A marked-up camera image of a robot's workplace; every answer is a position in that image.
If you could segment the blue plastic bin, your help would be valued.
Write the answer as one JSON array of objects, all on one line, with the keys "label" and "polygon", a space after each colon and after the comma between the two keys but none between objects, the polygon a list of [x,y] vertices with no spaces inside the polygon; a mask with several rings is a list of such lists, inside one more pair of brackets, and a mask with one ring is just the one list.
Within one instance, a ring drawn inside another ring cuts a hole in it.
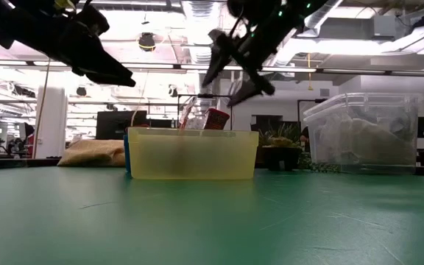
[{"label": "blue plastic bin", "polygon": [[123,142],[124,142],[124,156],[125,156],[125,168],[126,172],[130,174],[130,150],[129,150],[129,141],[128,141],[128,134],[123,135]]}]

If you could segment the ribbed silver ventilation duct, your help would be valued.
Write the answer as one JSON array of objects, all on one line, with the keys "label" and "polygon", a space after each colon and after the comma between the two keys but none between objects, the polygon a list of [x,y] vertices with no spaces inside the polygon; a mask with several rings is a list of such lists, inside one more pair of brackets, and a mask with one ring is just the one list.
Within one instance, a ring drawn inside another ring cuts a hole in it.
[{"label": "ribbed silver ventilation duct", "polygon": [[185,13],[186,37],[188,39],[191,63],[204,65],[205,70],[198,73],[195,91],[198,94],[219,94],[219,83],[212,82],[203,86],[205,73],[211,60],[212,40],[208,33],[219,27],[222,5],[212,1],[181,1]]}]

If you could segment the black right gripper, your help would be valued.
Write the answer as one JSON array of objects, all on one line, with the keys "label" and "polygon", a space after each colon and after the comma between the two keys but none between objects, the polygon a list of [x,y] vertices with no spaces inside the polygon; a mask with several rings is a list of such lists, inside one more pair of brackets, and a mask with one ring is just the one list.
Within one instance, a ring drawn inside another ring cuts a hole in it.
[{"label": "black right gripper", "polygon": [[[246,71],[262,69],[263,62],[277,52],[280,42],[297,24],[297,0],[227,0],[230,14],[247,21],[247,34],[233,40],[232,57]],[[202,87],[210,85],[230,63],[231,39],[223,31],[212,29],[213,41],[208,70]],[[228,107],[235,107],[255,96],[275,94],[274,85],[260,74],[241,83],[231,96]]]}]

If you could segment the yellow-green plastic bin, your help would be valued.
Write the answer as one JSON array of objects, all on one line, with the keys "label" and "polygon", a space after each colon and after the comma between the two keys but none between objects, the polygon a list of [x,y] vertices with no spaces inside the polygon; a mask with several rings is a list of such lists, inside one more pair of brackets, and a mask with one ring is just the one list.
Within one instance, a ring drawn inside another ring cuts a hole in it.
[{"label": "yellow-green plastic bin", "polygon": [[230,130],[128,129],[130,171],[139,180],[249,180],[258,133]]}]

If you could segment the yellow checked cloth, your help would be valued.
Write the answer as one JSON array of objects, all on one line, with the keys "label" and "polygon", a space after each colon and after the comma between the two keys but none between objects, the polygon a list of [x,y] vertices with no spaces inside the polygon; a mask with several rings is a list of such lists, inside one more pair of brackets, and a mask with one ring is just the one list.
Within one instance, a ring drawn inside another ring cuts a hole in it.
[{"label": "yellow checked cloth", "polygon": [[124,142],[121,140],[79,140],[64,151],[57,166],[125,167]]}]

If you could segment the green table mat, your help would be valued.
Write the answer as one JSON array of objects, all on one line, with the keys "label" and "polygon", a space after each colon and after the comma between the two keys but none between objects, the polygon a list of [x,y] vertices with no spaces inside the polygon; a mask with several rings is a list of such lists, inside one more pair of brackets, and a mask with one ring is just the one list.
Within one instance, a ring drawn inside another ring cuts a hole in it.
[{"label": "green table mat", "polygon": [[0,265],[424,265],[424,177],[0,170]]}]

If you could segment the person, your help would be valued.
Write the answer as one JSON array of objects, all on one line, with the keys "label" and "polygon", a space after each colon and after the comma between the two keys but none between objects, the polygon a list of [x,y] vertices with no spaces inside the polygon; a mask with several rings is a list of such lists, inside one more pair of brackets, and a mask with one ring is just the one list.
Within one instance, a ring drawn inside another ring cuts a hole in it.
[{"label": "person", "polygon": [[35,136],[35,128],[24,122],[19,126],[19,132],[21,136],[21,140],[24,143],[24,148],[26,153],[28,154],[28,158],[32,158],[33,147],[34,147],[34,136]]}]

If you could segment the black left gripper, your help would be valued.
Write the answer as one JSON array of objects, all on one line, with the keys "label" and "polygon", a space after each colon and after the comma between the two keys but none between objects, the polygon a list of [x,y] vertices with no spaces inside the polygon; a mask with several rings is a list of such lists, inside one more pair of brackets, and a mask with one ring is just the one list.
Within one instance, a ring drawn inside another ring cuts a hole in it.
[{"label": "black left gripper", "polygon": [[[135,87],[133,73],[107,53],[97,36],[110,25],[92,5],[76,9],[32,9],[35,19],[31,47],[51,59],[78,69],[89,80],[104,85]],[[95,35],[85,33],[85,26]]]}]

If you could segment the black background monitor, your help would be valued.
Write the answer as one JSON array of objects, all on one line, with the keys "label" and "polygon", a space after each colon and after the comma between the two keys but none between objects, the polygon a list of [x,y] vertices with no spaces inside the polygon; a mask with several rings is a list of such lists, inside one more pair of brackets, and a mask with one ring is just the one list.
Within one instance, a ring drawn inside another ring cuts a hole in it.
[{"label": "black background monitor", "polygon": [[96,117],[96,140],[122,140],[128,127],[146,125],[147,112],[103,111]]}]

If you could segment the yellow tape label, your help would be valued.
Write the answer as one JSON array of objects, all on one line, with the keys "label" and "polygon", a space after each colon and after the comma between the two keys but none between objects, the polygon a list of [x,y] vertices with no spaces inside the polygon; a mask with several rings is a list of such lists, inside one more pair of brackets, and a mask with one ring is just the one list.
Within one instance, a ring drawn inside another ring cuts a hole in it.
[{"label": "yellow tape label", "polygon": [[56,10],[75,10],[78,0],[54,0],[53,7]]}]

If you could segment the long light bar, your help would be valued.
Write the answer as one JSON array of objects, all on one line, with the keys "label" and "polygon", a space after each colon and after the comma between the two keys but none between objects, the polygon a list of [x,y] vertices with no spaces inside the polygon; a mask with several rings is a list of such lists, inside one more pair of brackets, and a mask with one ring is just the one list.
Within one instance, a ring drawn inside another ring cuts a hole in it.
[{"label": "long light bar", "polygon": [[[49,63],[48,61],[23,61],[23,60],[0,60],[0,66],[9,67],[42,67],[50,64],[55,68],[67,68],[68,66],[61,62]],[[123,66],[134,69],[149,70],[191,70],[205,71],[207,65],[194,64],[167,64],[167,63],[123,63]],[[293,73],[293,74],[347,74],[347,75],[367,75],[367,76],[393,76],[393,77],[424,77],[424,71],[406,71],[406,70],[385,70],[385,69],[351,69],[351,68],[310,68],[310,67],[269,67],[264,66],[258,69],[258,73]]]}]

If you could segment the grey cloth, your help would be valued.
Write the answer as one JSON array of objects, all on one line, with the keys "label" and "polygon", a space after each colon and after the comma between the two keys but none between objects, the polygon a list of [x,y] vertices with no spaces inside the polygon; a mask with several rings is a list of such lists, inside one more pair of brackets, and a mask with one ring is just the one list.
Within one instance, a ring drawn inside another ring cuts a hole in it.
[{"label": "grey cloth", "polygon": [[413,166],[415,159],[412,141],[367,120],[332,121],[314,133],[312,160],[317,163]]}]

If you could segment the pink-lid paprika tin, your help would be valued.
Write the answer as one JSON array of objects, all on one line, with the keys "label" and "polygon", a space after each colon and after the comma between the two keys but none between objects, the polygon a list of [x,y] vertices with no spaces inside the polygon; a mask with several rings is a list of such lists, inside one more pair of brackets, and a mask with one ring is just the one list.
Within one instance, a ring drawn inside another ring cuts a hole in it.
[{"label": "pink-lid paprika tin", "polygon": [[205,130],[223,130],[227,121],[230,119],[230,115],[217,110],[215,108],[209,108],[206,112],[206,120],[204,129]]}]

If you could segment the clear plastic storage tub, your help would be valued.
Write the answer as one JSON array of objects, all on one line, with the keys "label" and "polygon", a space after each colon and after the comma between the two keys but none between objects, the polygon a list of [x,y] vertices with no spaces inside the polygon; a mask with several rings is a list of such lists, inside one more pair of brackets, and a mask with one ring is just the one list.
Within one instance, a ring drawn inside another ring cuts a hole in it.
[{"label": "clear plastic storage tub", "polygon": [[[344,93],[306,110],[303,123],[310,137],[311,160],[314,133],[325,124],[349,118],[381,125],[397,137],[412,141],[417,157],[418,114],[422,98],[417,93]],[[339,166],[341,172],[351,174],[414,174],[416,159],[413,166],[333,165]]]}]

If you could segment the potted succulent plant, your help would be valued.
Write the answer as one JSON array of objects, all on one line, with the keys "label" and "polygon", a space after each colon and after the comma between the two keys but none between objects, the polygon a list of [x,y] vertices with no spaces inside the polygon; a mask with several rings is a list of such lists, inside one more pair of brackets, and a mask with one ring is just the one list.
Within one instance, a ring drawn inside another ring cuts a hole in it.
[{"label": "potted succulent plant", "polygon": [[337,165],[311,160],[308,128],[298,124],[282,124],[276,130],[258,131],[258,146],[263,164],[270,171],[291,172],[295,169],[321,173],[340,173]]}]

